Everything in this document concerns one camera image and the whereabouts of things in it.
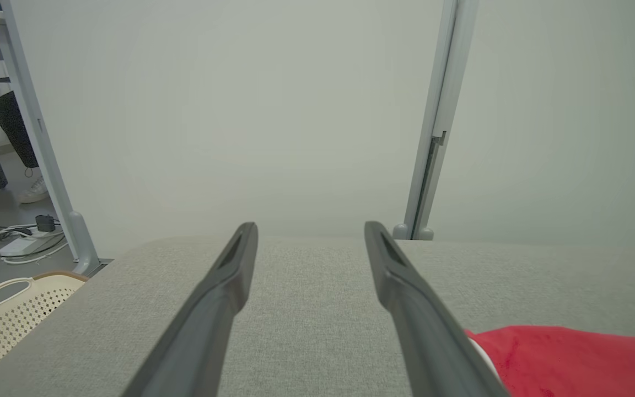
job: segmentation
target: white backdrop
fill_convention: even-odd
[[[635,245],[635,2],[481,2],[435,239]]]
[[[103,258],[179,234],[403,221],[442,3],[18,0],[73,208]]]

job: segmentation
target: laundry basket handle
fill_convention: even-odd
[[[25,289],[21,289],[21,291],[16,292],[16,294],[13,294],[7,299],[4,299],[3,301],[0,302],[0,304],[13,299],[13,297],[18,296],[19,294],[22,294],[24,291],[26,291],[26,289],[29,289],[33,285],[33,279],[31,277],[18,277],[18,278],[13,278],[11,280],[4,281],[4,282],[0,282],[0,289],[2,289],[3,287],[10,286],[12,284],[16,284],[17,282],[28,282],[28,286],[26,286]]]

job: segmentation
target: white cable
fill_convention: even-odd
[[[8,228],[1,229],[0,230],[0,234],[13,233],[13,234],[19,234],[21,237],[32,237],[32,238],[37,238],[37,239],[52,239],[51,237],[60,236],[61,234],[63,234],[63,231],[61,231],[61,232],[58,232],[58,233],[55,233],[55,234],[47,234],[46,236],[42,236],[42,237],[33,237],[33,236],[29,236],[28,234],[25,234],[23,232],[20,232],[18,230],[15,230],[15,229],[19,229],[19,228],[30,228],[32,226],[36,226],[36,224],[35,223],[33,223],[33,224],[15,224],[14,226],[9,226]],[[60,248],[56,249],[53,252],[49,252],[48,254],[53,254],[55,252],[58,252],[58,250]],[[13,263],[13,264],[24,264],[24,263],[27,264],[27,263],[30,263],[32,261],[22,261],[20,263]]]
[[[49,256],[51,256],[52,254],[55,254],[56,252],[60,251],[61,249],[65,248],[66,246],[68,246],[68,243],[66,242],[65,244],[59,246],[58,248],[54,249],[53,251],[50,251],[48,254],[45,254],[43,256],[39,256],[36,259],[29,259],[27,261],[9,261],[7,258],[2,258],[2,261],[5,264],[10,264],[10,265],[22,265],[22,264],[32,264],[33,262],[38,262],[41,259],[45,259]]]

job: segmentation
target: power strip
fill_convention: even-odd
[[[0,255],[2,256],[22,256],[30,254],[31,252],[38,249],[38,247],[42,246],[48,239],[42,238],[46,237],[49,234],[53,234],[54,232],[41,232],[38,230],[36,226],[32,228],[28,228],[33,234],[32,237],[19,237],[14,241],[7,244],[7,246],[3,246],[0,249]]]

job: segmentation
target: metal pole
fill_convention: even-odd
[[[58,161],[53,153],[48,131],[33,88],[33,81],[28,65],[26,65],[23,46],[12,12],[10,0],[3,0],[6,25],[0,25],[0,48],[7,70],[10,74],[11,87],[21,112],[31,146],[46,181],[48,192],[53,201],[61,227],[70,244],[74,259],[79,259],[76,271],[88,273],[99,266],[93,241],[81,214],[73,211],[68,192],[63,183],[63,176]]]
[[[433,231],[427,228],[428,217],[467,65],[478,5],[479,0],[448,0],[443,5],[411,191],[403,223],[394,227],[395,239],[433,239]]]

